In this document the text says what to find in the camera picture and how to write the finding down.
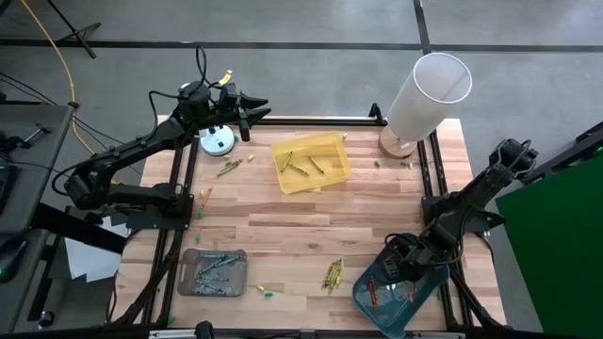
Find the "concrete floor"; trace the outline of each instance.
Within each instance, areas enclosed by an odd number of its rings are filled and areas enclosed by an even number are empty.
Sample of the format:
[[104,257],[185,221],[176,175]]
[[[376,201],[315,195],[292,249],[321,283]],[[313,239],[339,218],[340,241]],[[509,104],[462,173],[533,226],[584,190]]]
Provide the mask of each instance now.
[[[99,40],[419,42],[412,0],[57,0],[57,5],[77,26],[102,22],[92,35]],[[595,0],[423,0],[423,5],[432,43],[603,43],[597,34],[603,28],[603,3]],[[44,1],[31,1],[31,6],[53,37],[67,33]],[[16,2],[0,17],[2,37],[42,35]],[[198,77],[192,49],[97,48],[94,60],[82,49],[62,52],[82,105],[79,117],[124,140],[151,129],[148,90],[175,92]],[[532,139],[542,163],[603,117],[600,54],[452,54],[466,63],[474,78],[473,92],[452,115],[462,119],[474,173],[487,165],[488,154],[503,138]],[[210,79],[233,70],[234,81],[247,94],[270,100],[273,114],[365,116],[373,102],[387,111],[421,54],[215,49],[207,56]],[[66,76],[50,48],[0,47],[0,70],[60,103],[69,100]],[[12,99],[26,99],[4,84],[0,90]],[[157,103],[162,112],[173,106],[169,99]],[[90,144],[100,150],[92,140]],[[57,168],[88,156],[69,134]],[[139,183],[130,169],[120,171],[116,179]],[[44,200],[59,208],[69,203],[49,190]],[[541,331],[504,228],[493,232],[491,242],[508,323]],[[111,285],[109,280],[57,283],[48,303],[58,314],[53,328],[102,322]],[[19,330],[33,325],[22,322]]]

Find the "green board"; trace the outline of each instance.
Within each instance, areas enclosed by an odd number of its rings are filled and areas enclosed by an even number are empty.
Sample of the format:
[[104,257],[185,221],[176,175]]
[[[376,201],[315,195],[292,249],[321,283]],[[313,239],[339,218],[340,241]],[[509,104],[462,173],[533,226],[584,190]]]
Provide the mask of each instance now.
[[603,156],[497,206],[545,333],[603,338]]

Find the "yellow container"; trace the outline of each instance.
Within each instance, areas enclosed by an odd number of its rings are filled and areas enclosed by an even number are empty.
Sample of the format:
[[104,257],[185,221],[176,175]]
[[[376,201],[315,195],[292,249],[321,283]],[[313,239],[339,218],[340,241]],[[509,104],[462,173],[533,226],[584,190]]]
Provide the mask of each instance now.
[[335,132],[273,144],[272,156],[285,194],[345,182],[351,174],[341,135]]

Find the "wooden tabletop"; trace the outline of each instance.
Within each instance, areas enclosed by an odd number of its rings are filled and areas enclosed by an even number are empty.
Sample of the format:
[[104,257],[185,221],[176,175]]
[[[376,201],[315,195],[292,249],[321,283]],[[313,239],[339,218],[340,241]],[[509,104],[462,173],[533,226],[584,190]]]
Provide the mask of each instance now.
[[[239,168],[216,177],[226,160],[200,150],[191,192],[213,188],[197,217],[196,199],[191,227],[185,232],[182,252],[245,250],[249,256],[248,289],[236,299],[182,297],[174,289],[171,316],[174,327],[194,326],[209,320],[216,328],[375,330],[356,310],[351,288],[383,248],[390,233],[418,234],[423,228],[420,198],[424,195],[418,154],[407,169],[387,159],[377,147],[382,127],[255,126],[251,142],[239,142],[231,159],[244,159]],[[347,133],[344,142],[352,174],[346,183],[312,191],[284,194],[277,181],[271,144],[326,132]],[[447,119],[438,127],[440,150],[448,189],[458,190],[471,179],[471,169],[459,120]],[[432,151],[426,142],[432,168]],[[249,155],[255,159],[248,162]],[[142,186],[168,182],[173,152],[146,161]],[[379,169],[375,160],[381,161]],[[186,161],[180,171],[180,182]],[[196,235],[202,241],[196,244]],[[149,279],[157,231],[142,231],[126,247],[117,278],[118,303],[114,317],[134,301]],[[320,283],[332,261],[343,258],[341,285],[331,295]],[[469,287],[494,319],[505,322],[490,252],[474,235],[464,240],[464,275]],[[274,292],[271,299],[256,290],[258,284]],[[458,294],[451,285],[452,302],[461,321]],[[155,299],[155,315],[163,297],[163,283]],[[445,329],[437,290],[407,326],[408,330]]]

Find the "white tube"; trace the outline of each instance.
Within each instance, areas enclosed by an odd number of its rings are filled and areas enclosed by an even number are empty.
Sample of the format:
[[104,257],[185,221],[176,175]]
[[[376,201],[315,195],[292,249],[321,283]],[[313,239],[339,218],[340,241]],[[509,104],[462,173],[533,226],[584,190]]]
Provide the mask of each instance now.
[[471,91],[471,72],[458,58],[431,53],[420,58],[389,108],[387,122],[405,141],[427,137]]

